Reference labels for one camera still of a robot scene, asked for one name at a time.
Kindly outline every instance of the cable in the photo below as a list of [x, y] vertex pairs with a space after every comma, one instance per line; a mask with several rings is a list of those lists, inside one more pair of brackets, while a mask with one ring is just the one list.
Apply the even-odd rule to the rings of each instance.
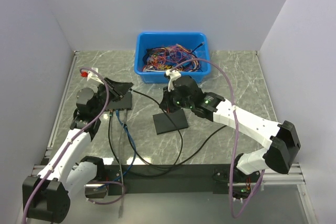
[[[130, 89], [130, 91], [132, 91], [132, 92], [134, 92], [134, 93], [137, 93], [137, 94], [140, 94], [140, 95], [142, 95], [142, 96], [144, 96], [144, 97], [147, 97], [147, 98], [151, 99], [152, 101], [154, 101], [158, 106], [160, 106], [159, 102], [158, 102], [156, 99], [150, 97], [149, 95], [144, 94], [144, 93], [141, 93], [141, 92], [139, 92], [139, 91], [137, 91], [137, 90], [134, 90], [134, 89]], [[177, 129], [178, 134], [180, 135], [180, 138], [181, 138], [180, 152], [178, 153], [178, 156], [177, 156], [175, 162], [173, 163], [173, 165], [172, 165], [171, 167], [160, 167], [160, 166], [158, 166], [158, 165], [153, 165], [153, 164], [149, 163], [148, 161], [146, 161], [145, 159], [143, 159], [143, 158], [137, 153], [136, 150], [134, 150], [134, 152], [137, 154], [137, 156], [139, 157], [139, 159], [141, 159], [141, 161], [143, 161], [144, 163], [146, 163], [146, 164], [148, 164], [148, 165], [150, 165], [150, 166], [156, 167], [156, 168], [158, 168], [158, 169], [170, 169], [170, 168], [174, 167], [175, 164], [177, 163], [177, 161], [179, 161], [179, 159], [180, 159], [180, 156], [181, 156], [181, 153], [182, 153], [182, 149], [183, 149], [183, 136], [182, 136], [182, 134], [181, 134], [179, 128], [177, 127], [177, 125], [176, 125], [176, 124], [174, 123], [174, 121], [170, 118], [170, 116], [169, 116], [163, 109], [161, 109], [161, 110], [162, 110], [162, 112], [165, 114], [165, 116], [167, 116], [167, 118], [169, 119], [169, 121], [171, 121], [171, 123], [175, 126], [175, 128]]]
[[[199, 44], [194, 50], [188, 50], [179, 44], [169, 47], [149, 48], [146, 50], [146, 54], [143, 57], [144, 67], [142, 71], [160, 72], [171, 69], [180, 62], [186, 62], [185, 60], [197, 59], [193, 52], [202, 45], [204, 45], [204, 42]], [[183, 64], [178, 70], [195, 72], [200, 69], [201, 65], [196, 60], [188, 64]]]
[[[119, 163], [120, 163], [120, 162], [119, 162], [119, 159], [117, 158], [117, 155], [116, 155], [116, 153], [114, 152], [114, 149], [113, 149], [113, 146], [112, 146], [112, 140], [111, 140], [111, 134], [110, 134], [110, 133], [111, 133], [111, 130], [112, 130], [112, 118], [113, 118], [113, 112], [110, 112], [109, 129], [108, 129], [108, 139], [109, 139], [109, 144], [110, 144], [110, 148], [111, 148], [112, 154], [114, 155], [115, 160], [116, 160], [116, 161], [118, 162], [118, 164], [119, 164]], [[132, 142], [132, 146], [134, 146], [134, 149], [136, 149], [134, 141]], [[136, 156], [137, 156], [136, 153], [134, 153], [133, 160], [132, 160], [130, 166], [125, 170], [125, 172], [123, 172], [123, 175], [126, 175], [126, 174], [130, 171], [130, 169], [132, 168], [132, 166], [133, 166], [133, 164], [134, 164], [134, 161], [135, 161]], [[113, 181], [117, 181], [117, 180], [119, 180], [120, 178], [121, 178], [121, 176], [115, 178]]]
[[55, 160], [55, 162], [52, 164], [50, 170], [46, 173], [46, 175], [40, 180], [40, 182], [37, 184], [37, 186], [35, 187], [35, 189], [33, 190], [33, 192], [31, 193], [30, 197], [27, 200], [26, 206], [24, 208], [23, 211], [23, 217], [22, 217], [22, 223], [23, 224], [27, 224], [27, 214], [28, 214], [28, 209], [30, 207], [30, 204], [32, 203], [34, 196], [36, 195], [36, 193], [38, 192], [38, 190], [40, 189], [40, 187], [42, 186], [42, 184], [44, 183], [44, 181], [46, 181], [46, 179], [49, 177], [49, 175], [54, 171], [55, 167], [58, 165], [58, 163], [61, 161], [62, 157], [64, 156], [65, 152], [67, 151], [67, 149], [69, 148], [69, 146], [72, 144], [72, 142], [81, 134], [83, 133], [87, 128], [89, 128], [91, 125], [94, 124], [95, 121], [97, 121], [99, 119], [99, 117], [104, 113], [108, 103], [109, 103], [109, 86], [107, 85], [106, 81], [104, 80], [104, 78], [97, 73], [96, 71], [94, 71], [91, 68], [80, 68], [79, 71], [80, 73], [83, 72], [83, 70], [87, 70], [90, 71], [94, 74], [96, 74], [98, 76], [98, 78], [102, 81], [102, 83], [104, 84], [105, 88], [106, 88], [106, 101], [105, 104], [101, 110], [101, 112], [91, 121], [89, 122], [87, 125], [85, 125], [80, 131], [78, 131], [72, 138], [71, 138], [71, 142], [68, 142], [66, 144], [66, 146], [64, 147], [64, 149], [61, 151], [61, 153], [59, 154], [58, 158]]
[[178, 166], [180, 166], [180, 165], [183, 165], [184, 163], [186, 163], [187, 161], [189, 161], [190, 159], [192, 159], [197, 153], [199, 153], [200, 151], [201, 151], [201, 149], [204, 147], [204, 145], [210, 140], [210, 138], [211, 137], [213, 137], [213, 135], [215, 135], [218, 131], [220, 131], [220, 130], [222, 130], [222, 129], [224, 129], [226, 127], [226, 125], [223, 125], [222, 127], [220, 127], [220, 128], [218, 128], [216, 131], [214, 131], [204, 142], [203, 142], [203, 144], [197, 149], [197, 151], [196, 152], [194, 152], [190, 157], [188, 157], [187, 159], [185, 159], [184, 161], [182, 161], [182, 162], [180, 162], [180, 163], [178, 163], [178, 164], [175, 164], [174, 166], [169, 166], [169, 167], [167, 167], [166, 169], [172, 169], [172, 168], [176, 168], [176, 167], [178, 167]]
[[[119, 110], [116, 111], [116, 115], [117, 115], [117, 118], [119, 120]], [[123, 131], [120, 132], [120, 136], [119, 136], [119, 149], [118, 149], [118, 153], [119, 153], [119, 158], [121, 156], [121, 137], [122, 137], [122, 133]], [[122, 167], [121, 167], [121, 162], [119, 162], [119, 169], [120, 169], [120, 177], [121, 177], [121, 183], [124, 184], [124, 175], [122, 173]]]
[[[128, 139], [129, 139], [129, 142], [131, 143], [131, 146], [132, 146], [132, 147], [134, 146], [134, 149], [135, 149], [135, 143], [134, 143], [134, 140], [133, 140], [132, 138], [129, 137], [129, 134], [128, 134], [127, 137], [128, 137]], [[114, 155], [114, 157], [115, 157], [115, 160], [119, 163], [119, 160], [118, 160], [118, 158], [117, 158], [117, 156], [116, 156], [116, 153], [114, 152], [113, 147], [112, 147], [111, 144], [110, 144], [110, 148], [111, 148], [111, 151], [112, 151], [112, 153], [113, 153], [113, 155]], [[136, 153], [134, 153], [134, 157], [133, 157], [132, 164], [133, 164], [133, 162], [134, 162], [134, 160], [135, 160], [135, 157], [136, 157]], [[161, 175], [166, 174], [167, 172], [169, 172], [169, 170], [167, 170], [166, 172], [163, 172], [163, 173], [153, 174], [153, 175], [147, 175], [147, 174], [135, 173], [135, 172], [131, 171], [130, 168], [131, 168], [131, 166], [127, 169], [127, 172], [128, 172], [128, 173], [131, 173], [131, 174], [134, 174], [134, 175], [138, 175], [138, 176], [141, 176], [141, 177], [156, 177], [156, 176], [161, 176]]]
[[116, 182], [116, 181], [101, 181], [101, 182], [95, 182], [95, 183], [104, 183], [104, 184], [115, 184], [115, 185], [119, 185], [122, 187], [122, 193], [121, 195], [119, 196], [119, 198], [113, 200], [113, 201], [110, 201], [110, 202], [97, 202], [97, 201], [94, 201], [92, 199], [87, 199], [87, 201], [93, 203], [93, 204], [97, 204], [97, 205], [110, 205], [110, 204], [113, 204], [113, 203], [116, 203], [118, 200], [120, 200], [122, 197], [125, 196], [125, 193], [126, 193], [126, 187], [120, 183], [120, 182]]
[[[194, 61], [194, 60], [195, 59], [186, 60], [185, 62], [182, 62], [182, 63], [176, 65], [175, 67], [173, 67], [170, 71], [175, 70], [176, 68], [180, 67], [182, 64], [185, 64], [187, 62]], [[251, 198], [253, 197], [253, 195], [256, 193], [256, 191], [259, 189], [259, 187], [261, 185], [261, 182], [262, 182], [262, 177], [264, 175], [264, 171], [261, 172], [260, 177], [259, 177], [259, 179], [258, 179], [258, 181], [256, 183], [256, 186], [253, 188], [252, 192], [250, 193], [250, 195], [247, 197], [247, 199], [243, 203], [243, 206], [240, 209], [239, 213], [236, 215], [234, 213], [234, 209], [233, 209], [233, 197], [232, 197], [232, 194], [233, 194], [233, 168], [234, 168], [234, 165], [235, 165], [235, 157], [236, 157], [237, 145], [238, 145], [238, 139], [239, 139], [239, 121], [238, 121], [237, 113], [236, 113], [236, 109], [235, 109], [235, 97], [234, 97], [234, 93], [233, 93], [233, 88], [232, 88], [232, 85], [231, 85], [231, 82], [230, 82], [228, 76], [226, 75], [226, 73], [217, 64], [214, 64], [213, 62], [211, 62], [209, 60], [205, 60], [205, 59], [198, 58], [197, 60], [204, 61], [206, 63], [211, 64], [215, 68], [217, 68], [220, 71], [220, 73], [224, 76], [224, 78], [225, 78], [225, 80], [226, 80], [226, 82], [227, 82], [227, 84], [229, 86], [229, 89], [230, 89], [231, 104], [232, 104], [232, 107], [233, 107], [233, 115], [234, 115], [234, 118], [235, 118], [236, 136], [235, 136], [235, 143], [234, 143], [234, 147], [233, 147], [233, 151], [232, 151], [232, 158], [231, 158], [231, 165], [230, 165], [230, 174], [229, 174], [229, 204], [230, 204], [231, 215], [232, 215], [233, 218], [236, 219], [236, 218], [238, 218], [243, 213], [245, 207], [247, 206], [247, 204], [249, 203], [249, 201], [251, 200]]]
[[[133, 148], [133, 146], [132, 146], [132, 142], [131, 142], [131, 141], [134, 141], [134, 140], [133, 140], [133, 138], [132, 138], [130, 132], [128, 131], [128, 127], [127, 127], [126, 124], [125, 124], [125, 126], [124, 126], [124, 130], [125, 130], [125, 132], [127, 133], [127, 135], [129, 136], [129, 137], [128, 137], [128, 140], [129, 140], [129, 142], [130, 142], [131, 147]], [[140, 157], [140, 155], [137, 153], [137, 151], [136, 151], [134, 148], [133, 148], [133, 150], [134, 150], [134, 152], [137, 154], [137, 156], [138, 156], [141, 160], [143, 160], [143, 161], [146, 162], [146, 160], [143, 159], [142, 157]], [[141, 173], [135, 173], [135, 172], [132, 172], [132, 171], [129, 171], [129, 173], [134, 174], [134, 175], [138, 175], [138, 176], [141, 176], [141, 177], [158, 177], [158, 176], [161, 176], [161, 175], [164, 175], [164, 174], [170, 172], [170, 170], [171, 170], [171, 168], [167, 169], [167, 170], [164, 171], [164, 172], [157, 173], [157, 174], [141, 174]]]

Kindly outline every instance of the wire bundle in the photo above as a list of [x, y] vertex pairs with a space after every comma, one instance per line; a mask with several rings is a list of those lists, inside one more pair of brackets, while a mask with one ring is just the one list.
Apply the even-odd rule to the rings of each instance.
[[[194, 51], [202, 46], [201, 43], [194, 50], [188, 50], [185, 47], [176, 44], [169, 47], [155, 47], [147, 49], [147, 53], [143, 57], [143, 72], [157, 72], [172, 69], [186, 60], [197, 59]], [[177, 71], [196, 72], [201, 71], [201, 64], [198, 60], [193, 60], [182, 64], [177, 68]]]

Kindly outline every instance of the white wall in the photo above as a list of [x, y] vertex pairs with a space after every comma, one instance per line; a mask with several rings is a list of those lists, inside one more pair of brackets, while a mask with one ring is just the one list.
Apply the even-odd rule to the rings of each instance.
[[44, 0], [0, 0], [1, 223], [45, 152], [73, 52]]
[[212, 49], [259, 50], [285, 0], [48, 0], [76, 50], [135, 48], [143, 30], [204, 32]]
[[335, 0], [287, 0], [260, 51], [277, 116], [297, 127], [320, 223], [336, 223], [335, 43]]

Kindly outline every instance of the white robotic arm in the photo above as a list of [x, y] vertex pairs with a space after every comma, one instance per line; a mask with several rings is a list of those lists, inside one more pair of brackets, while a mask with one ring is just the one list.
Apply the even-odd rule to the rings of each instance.
[[97, 92], [84, 88], [77, 93], [77, 108], [64, 143], [37, 177], [28, 176], [23, 182], [25, 208], [29, 202], [26, 217], [61, 223], [69, 211], [70, 199], [85, 184], [91, 180], [105, 180], [102, 158], [86, 156], [72, 170], [96, 135], [100, 126], [97, 117], [106, 108], [105, 104], [119, 101], [133, 86], [132, 83], [114, 82], [108, 78], [104, 80], [106, 84], [99, 84]]
[[287, 174], [300, 149], [300, 141], [294, 125], [288, 121], [282, 124], [263, 119], [237, 106], [215, 93], [203, 93], [190, 76], [181, 76], [177, 71], [166, 72], [170, 77], [163, 90], [160, 108], [175, 112], [181, 108], [190, 109], [201, 118], [236, 128], [233, 111], [239, 123], [239, 132], [257, 141], [263, 148], [239, 154], [234, 169], [249, 175], [253, 172], [271, 168]]
[[[49, 161], [48, 165], [39, 172], [38, 177], [45, 177], [52, 164], [55, 163], [56, 159], [65, 148], [66, 144], [71, 141], [71, 138], [77, 134], [77, 132], [79, 132], [79, 129], [69, 130], [64, 143], [54, 157]], [[81, 133], [69, 146], [67, 152], [55, 167], [54, 172], [47, 178], [47, 180], [61, 182], [65, 190], [68, 191], [70, 199], [76, 195], [84, 187], [84, 185], [87, 184], [87, 182], [99, 176], [99, 174], [97, 174], [97, 164], [93, 162], [82, 161], [75, 170], [72, 169], [75, 162], [80, 158], [80, 155], [90, 143], [90, 134], [88, 132]]]

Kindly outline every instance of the marble pattern surface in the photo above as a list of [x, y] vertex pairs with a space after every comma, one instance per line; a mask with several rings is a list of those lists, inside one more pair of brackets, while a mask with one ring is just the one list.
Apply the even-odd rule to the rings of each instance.
[[[276, 119], [255, 51], [212, 51], [211, 60], [228, 74], [239, 107], [269, 120]], [[114, 81], [133, 82], [133, 89], [146, 93], [159, 102], [161, 101], [162, 88], [166, 84], [143, 83], [140, 77], [134, 73], [133, 64], [133, 50], [81, 51], [76, 55], [64, 108], [59, 117], [59, 127], [53, 141], [52, 155], [55, 154], [66, 138], [72, 114], [76, 108], [77, 92], [84, 87], [91, 87], [96, 90], [94, 85], [87, 84], [86, 79], [80, 76], [80, 67], [97, 67], [103, 76], [109, 77]], [[212, 91], [225, 98], [229, 99], [230, 97], [224, 77], [215, 69], [199, 86], [205, 92]], [[153, 101], [134, 93], [133, 109], [128, 112], [127, 124], [136, 143], [137, 150], [143, 157], [154, 164], [172, 164], [179, 152], [181, 139], [177, 132], [156, 135], [152, 115], [160, 112], [161, 110]], [[212, 132], [221, 127], [220, 124], [198, 118], [188, 110], [185, 113], [189, 128], [181, 130], [184, 146], [180, 160], [184, 160], [193, 154]], [[104, 161], [108, 163], [109, 158], [112, 157], [107, 138], [108, 118], [107, 114], [101, 117], [102, 123], [99, 132], [83, 152], [82, 157], [86, 155], [103, 157], [106, 158]], [[117, 124], [117, 119], [114, 117], [112, 141], [116, 149], [120, 133], [121, 126]], [[133, 157], [133, 151], [125, 134], [123, 135], [122, 143], [121, 160], [123, 164], [129, 164]], [[226, 127], [214, 135], [188, 163], [229, 163], [233, 144], [234, 130]], [[237, 154], [249, 153], [259, 148], [260, 145], [257, 142], [245, 135], [240, 135]], [[142, 164], [142, 162], [137, 160], [136, 164]]]

